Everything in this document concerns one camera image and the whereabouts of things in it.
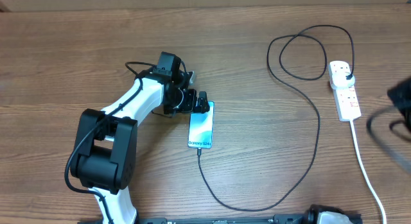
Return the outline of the blue Galaxy smartphone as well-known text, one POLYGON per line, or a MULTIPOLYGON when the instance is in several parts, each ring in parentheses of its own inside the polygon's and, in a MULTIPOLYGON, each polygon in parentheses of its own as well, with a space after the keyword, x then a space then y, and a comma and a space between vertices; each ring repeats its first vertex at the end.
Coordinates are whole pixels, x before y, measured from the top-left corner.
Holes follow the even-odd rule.
POLYGON ((209 111, 191 114, 189 121, 188 147, 211 149, 213 142, 214 101, 209 101, 209 111))

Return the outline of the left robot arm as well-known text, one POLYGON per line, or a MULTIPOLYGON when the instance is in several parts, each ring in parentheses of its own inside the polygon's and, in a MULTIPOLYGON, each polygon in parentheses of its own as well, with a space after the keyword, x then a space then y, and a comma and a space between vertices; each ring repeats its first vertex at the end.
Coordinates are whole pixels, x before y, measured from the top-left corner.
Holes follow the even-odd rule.
POLYGON ((137 129, 162 107, 162 116, 188 114, 188 146, 209 149, 213 141, 214 106, 204 91, 192 88, 195 74, 177 55, 162 52, 156 64, 135 72, 133 86, 113 104, 82 112, 74 148, 65 171, 66 186, 96 198, 100 223, 139 223, 129 191, 136 168, 137 129))

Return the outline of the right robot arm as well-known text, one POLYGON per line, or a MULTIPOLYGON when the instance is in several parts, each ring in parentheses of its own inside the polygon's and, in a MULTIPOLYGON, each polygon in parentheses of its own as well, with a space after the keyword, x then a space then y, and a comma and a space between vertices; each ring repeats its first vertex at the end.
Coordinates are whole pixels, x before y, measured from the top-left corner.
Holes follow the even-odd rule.
MULTIPOLYGON (((369 136, 372 140, 387 154, 390 156, 392 160, 394 160, 401 168, 403 168, 407 173, 410 173, 410 161, 393 150, 387 144, 383 142, 383 140, 378 137, 374 131, 372 130, 372 122, 380 115, 391 112, 393 110, 397 110, 403 116, 402 119, 393 121, 389 124, 390 130, 393 130, 394 127, 398 124, 403 124, 406 126, 407 129, 410 129, 410 78, 399 82, 396 86, 389 89, 387 91, 387 96, 392 102, 391 106, 382 108, 375 113, 371 114, 371 116, 367 119, 366 122, 366 129, 369 136)), ((373 188, 371 181, 367 175, 367 171, 362 161, 360 148, 358 145, 358 139, 356 136, 356 130, 354 127, 354 120, 359 118, 359 115, 355 112, 352 112, 348 117, 346 117, 346 121, 349 122, 351 135, 353 138, 354 144, 354 152, 356 154, 356 158, 358 161, 358 165, 360 167, 360 171, 362 172, 363 178, 369 191, 371 192, 377 206, 380 210, 381 214, 381 223, 387 224, 387 214, 385 212, 385 208, 377 195, 375 189, 373 188)), ((334 208, 334 207, 326 207, 320 205, 312 205, 308 213, 303 221, 303 223, 316 223, 316 224, 338 224, 338 223, 361 223, 362 218, 360 215, 357 216, 349 216, 343 211, 334 208)))

